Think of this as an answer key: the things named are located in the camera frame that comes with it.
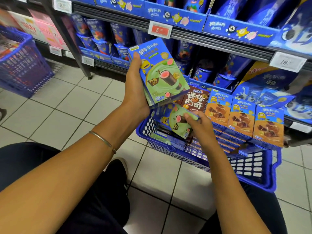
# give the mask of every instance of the left hand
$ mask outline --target left hand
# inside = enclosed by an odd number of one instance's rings
[[[141,67],[140,55],[135,52],[126,75],[123,104],[135,109],[140,120],[148,117],[150,109],[143,91],[143,83],[139,73]]]

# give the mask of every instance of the hand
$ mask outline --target hand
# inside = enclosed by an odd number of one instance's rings
[[[140,120],[148,117],[150,109],[143,91],[143,83],[139,73],[141,67],[140,55],[135,52],[126,75],[125,94],[123,104],[135,110]]]
[[[194,112],[200,119],[195,121],[190,115],[184,113],[184,117],[187,122],[192,126],[196,138],[199,140],[199,143],[203,150],[206,150],[205,153],[208,154],[207,150],[213,150],[220,148],[216,135],[213,132],[213,125],[211,124],[210,119],[203,112]]]

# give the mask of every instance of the forearm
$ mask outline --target forearm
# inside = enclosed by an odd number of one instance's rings
[[[270,233],[219,146],[206,149],[222,233]]]
[[[122,104],[94,131],[118,149],[139,124],[136,113]],[[0,233],[55,233],[112,156],[112,148],[87,134],[15,181],[0,193]]]

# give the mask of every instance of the yellow cartoon character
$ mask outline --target yellow cartoon character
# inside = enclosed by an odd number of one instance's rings
[[[233,110],[234,110],[234,111],[239,111],[239,110],[240,110],[239,105],[234,104],[234,106],[233,106]]]
[[[142,63],[141,63],[141,69],[143,71],[143,73],[146,75],[147,72],[149,72],[149,70],[153,67],[153,64],[150,64],[149,61],[142,59]]]
[[[172,18],[174,19],[174,23],[176,23],[176,25],[182,20],[182,16],[180,16],[180,13],[175,14],[174,16],[172,16]]]
[[[210,99],[210,102],[216,103],[217,102],[216,96],[212,96],[211,99]]]
[[[266,115],[263,112],[259,112],[258,113],[258,120],[265,120],[266,119]]]
[[[123,0],[119,0],[117,3],[119,4],[122,10],[126,7],[126,3]]]
[[[246,34],[249,34],[249,31],[247,31],[247,28],[248,28],[248,27],[246,27],[246,28],[244,28],[244,29],[236,30],[236,32],[237,32],[236,35],[238,36],[239,39],[240,39],[241,37],[245,36]]]
[[[166,124],[167,126],[169,125],[169,123],[168,123],[169,117],[162,117],[162,118],[160,119],[160,121],[161,121],[162,123]]]

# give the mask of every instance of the plastic basket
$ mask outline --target plastic basket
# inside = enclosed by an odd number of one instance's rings
[[[0,59],[0,87],[30,98],[54,73],[41,56],[32,36],[13,27],[0,26],[0,34],[21,43]]]
[[[150,138],[150,134],[155,130],[156,122],[149,116],[137,127],[136,133],[139,137],[146,139],[152,148],[210,172],[208,161]],[[228,158],[228,160],[240,181],[268,192],[274,192],[276,190],[276,168],[282,163],[281,150],[276,152],[276,158],[277,162],[272,164],[273,151],[263,150],[262,152],[251,153],[245,158]]]

